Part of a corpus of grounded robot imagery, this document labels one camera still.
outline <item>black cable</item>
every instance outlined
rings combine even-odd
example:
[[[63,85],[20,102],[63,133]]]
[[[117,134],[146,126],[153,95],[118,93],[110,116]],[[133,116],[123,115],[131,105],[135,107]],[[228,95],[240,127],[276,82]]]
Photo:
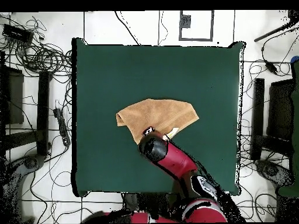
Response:
[[[278,36],[281,36],[282,34],[285,34],[285,33],[288,33],[288,32],[293,32],[293,31],[295,31],[295,30],[297,30],[297,29],[299,29],[299,27],[295,27],[295,28],[292,28],[292,29],[290,29],[290,30],[284,31],[284,32],[282,32],[282,33],[280,33],[280,34],[278,34],[278,35],[276,35],[276,36],[273,36],[273,37],[269,38],[269,39],[266,40],[266,41],[264,42],[264,44],[263,44],[263,47],[262,47],[261,50],[262,50],[262,57],[263,57],[263,60],[264,60],[264,62],[265,62],[265,64],[266,64],[266,67],[267,67],[272,73],[274,73],[274,74],[277,75],[277,76],[290,75],[290,74],[288,74],[288,73],[290,72],[290,64],[288,64],[288,72],[287,72],[287,73],[284,73],[284,72],[281,70],[281,65],[282,65],[283,61],[286,59],[286,57],[288,56],[288,54],[290,53],[291,48],[292,48],[292,46],[295,44],[296,40],[299,38],[299,35],[295,38],[295,40],[293,41],[293,43],[292,43],[290,49],[288,50],[286,56],[283,58],[282,62],[280,63],[280,65],[279,65],[279,71],[277,70],[277,68],[276,68],[276,66],[274,65],[274,63],[269,62],[269,61],[267,61],[267,60],[265,59],[265,57],[264,57],[265,45],[266,45],[266,43],[267,43],[268,41],[270,41],[271,39],[276,38],[276,37],[278,37]]]
[[[160,46],[160,44],[162,43],[162,41],[166,40],[167,36],[168,36],[168,29],[164,26],[162,20],[163,20],[163,15],[164,15],[164,10],[162,12],[162,16],[161,16],[161,25],[164,27],[164,29],[166,30],[167,34],[165,36],[165,38],[163,40],[161,40],[159,43],[158,43],[158,46]]]
[[[55,220],[54,224],[57,223],[58,219],[59,219],[62,215],[70,215],[70,214],[74,214],[74,213],[77,213],[77,212],[79,212],[79,211],[82,211],[83,209],[85,209],[85,210],[87,210],[89,213],[93,214],[93,212],[92,212],[90,209],[88,209],[88,208],[81,208],[81,209],[78,209],[78,210],[73,211],[73,212],[66,212],[66,213],[62,213],[62,214],[60,214],[59,217]]]
[[[124,24],[124,22],[119,18],[119,16],[117,15],[116,11],[114,12],[116,17],[118,18],[118,20],[125,26],[125,28],[128,30],[129,34],[131,35],[131,37],[134,39],[134,41],[136,42],[137,45],[140,46],[140,44],[137,42],[137,40],[135,39],[135,37],[132,35],[130,29],[126,26],[126,24]]]
[[[39,224],[40,219],[43,217],[44,213],[46,212],[46,210],[47,210],[47,208],[48,208],[48,204],[47,204],[43,199],[39,198],[39,197],[32,191],[32,184],[33,184],[34,180],[35,180],[35,172],[33,172],[33,180],[32,180],[32,182],[31,182],[31,184],[30,184],[30,189],[29,189],[29,190],[30,190],[30,192],[32,193],[33,196],[35,196],[37,199],[43,201],[43,202],[45,203],[45,205],[46,205],[46,208],[44,209],[43,213],[40,215],[39,219],[37,220],[37,224]]]

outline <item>cloth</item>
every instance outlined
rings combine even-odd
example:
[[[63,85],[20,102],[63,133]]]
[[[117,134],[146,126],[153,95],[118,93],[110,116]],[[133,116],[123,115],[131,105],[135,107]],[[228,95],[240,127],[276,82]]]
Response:
[[[142,132],[149,126],[162,134],[178,128],[178,133],[198,119],[190,103],[177,100],[147,99],[130,105],[116,114],[117,126],[126,125],[136,144],[139,144]]]

